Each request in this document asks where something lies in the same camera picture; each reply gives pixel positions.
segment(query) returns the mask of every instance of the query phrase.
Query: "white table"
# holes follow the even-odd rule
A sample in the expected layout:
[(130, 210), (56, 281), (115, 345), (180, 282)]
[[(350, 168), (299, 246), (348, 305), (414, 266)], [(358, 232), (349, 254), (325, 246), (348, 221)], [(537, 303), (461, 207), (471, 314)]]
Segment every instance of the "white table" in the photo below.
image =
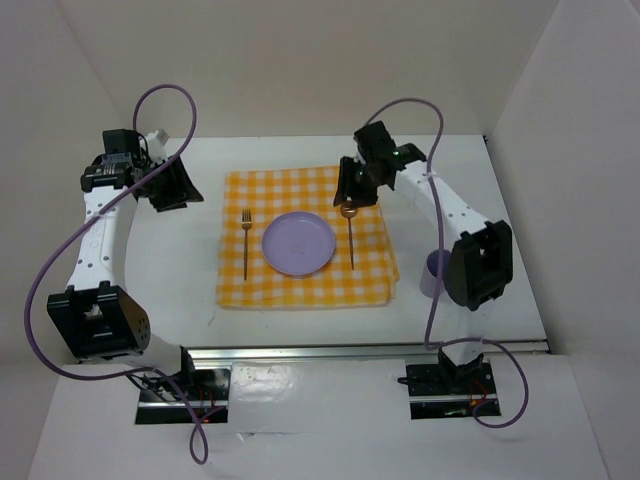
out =
[[(396, 141), (413, 142), (426, 152), (433, 137), (398, 136)], [(180, 142), (171, 140), (169, 151)], [(425, 258), (436, 248), (436, 230), (408, 201), (388, 189), (380, 189), (380, 203), (400, 280), (396, 298), (387, 306), (247, 311), (223, 309), (216, 304), (225, 173), (337, 165), (340, 157), (351, 155), (354, 149), (350, 137), (194, 140), (183, 161), (205, 202), (158, 214), (142, 200), (129, 238), (127, 288), (150, 315), (154, 333), (167, 342), (190, 347), (422, 341), (430, 299), (420, 293), (418, 284)], [(434, 168), (476, 210), (491, 220), (509, 221), (481, 136), (445, 136)], [(438, 312), (433, 339), (443, 340), (449, 311), (442, 305)], [(514, 279), (496, 302), (487, 337), (546, 339), (517, 244)]]
[[(566, 358), (519, 357), (529, 409), (500, 431), (470, 418), (411, 421), (406, 387), (395, 382), (398, 360), (279, 364), (279, 382), (262, 381), (264, 366), (234, 365), (229, 423), (204, 427), (210, 456), (202, 467), (188, 453), (192, 426), (134, 425), (138, 392), (125, 380), (60, 379), (29, 478), (606, 479)], [(508, 359), (492, 364), (504, 420), (519, 408), (522, 387)], [(121, 367), (67, 368), (89, 375)]]

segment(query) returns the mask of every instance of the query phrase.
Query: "copper fork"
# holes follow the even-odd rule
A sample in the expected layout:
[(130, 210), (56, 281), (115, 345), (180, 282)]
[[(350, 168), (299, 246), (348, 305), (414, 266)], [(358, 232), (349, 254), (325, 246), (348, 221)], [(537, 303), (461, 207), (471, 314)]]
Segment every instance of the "copper fork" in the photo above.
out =
[(251, 210), (242, 209), (242, 229), (244, 230), (244, 279), (247, 280), (247, 264), (249, 263), (249, 230), (251, 230)]

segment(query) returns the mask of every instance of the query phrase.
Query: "white wall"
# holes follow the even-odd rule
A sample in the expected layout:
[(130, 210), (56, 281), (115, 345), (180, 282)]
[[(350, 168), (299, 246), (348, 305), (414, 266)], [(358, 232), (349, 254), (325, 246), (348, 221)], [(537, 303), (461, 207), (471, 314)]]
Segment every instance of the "white wall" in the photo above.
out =
[[(0, 15), (0, 478), (27, 475), (55, 386), (24, 335), (22, 309), (46, 257), (83, 219), (79, 179), (122, 126), (53, 2), (6, 0)], [(43, 282), (36, 332), (56, 360), (66, 355), (45, 311), (46, 294), (71, 272), (66, 256)]]
[[(437, 99), (447, 133), (487, 133), (557, 0), (58, 3), (123, 117), (149, 85), (177, 82), (211, 137), (348, 135), (406, 95)], [(183, 102), (150, 99), (142, 124), (184, 133)], [(417, 134), (431, 117), (407, 107), (388, 121)]]
[(490, 151), (553, 345), (571, 355), (611, 477), (640, 456), (640, 17), (561, 0)]

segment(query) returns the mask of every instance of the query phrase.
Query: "gingham pattern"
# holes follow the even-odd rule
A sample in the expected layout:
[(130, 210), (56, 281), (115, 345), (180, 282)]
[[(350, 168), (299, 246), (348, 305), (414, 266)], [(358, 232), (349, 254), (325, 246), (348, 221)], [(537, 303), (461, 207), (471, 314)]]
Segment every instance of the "gingham pattern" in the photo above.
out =
[[(349, 258), (347, 220), (332, 207), (338, 168), (232, 172), (225, 181), (224, 223), (219, 249), (218, 303), (223, 307), (353, 307), (381, 305), (398, 280), (391, 242), (378, 205), (352, 220), (355, 270)], [(243, 208), (251, 209), (249, 272), (245, 281)], [(262, 235), (277, 216), (302, 210), (324, 218), (336, 234), (327, 266), (305, 278), (274, 270), (264, 259)]]

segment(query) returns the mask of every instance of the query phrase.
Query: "purple plate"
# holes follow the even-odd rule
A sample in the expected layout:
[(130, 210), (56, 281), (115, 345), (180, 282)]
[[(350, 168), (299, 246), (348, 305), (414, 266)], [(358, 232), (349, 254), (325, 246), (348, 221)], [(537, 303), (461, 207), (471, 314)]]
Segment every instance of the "purple plate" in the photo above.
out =
[(290, 212), (273, 220), (262, 236), (267, 263), (287, 275), (308, 275), (324, 267), (336, 249), (336, 236), (324, 219)]

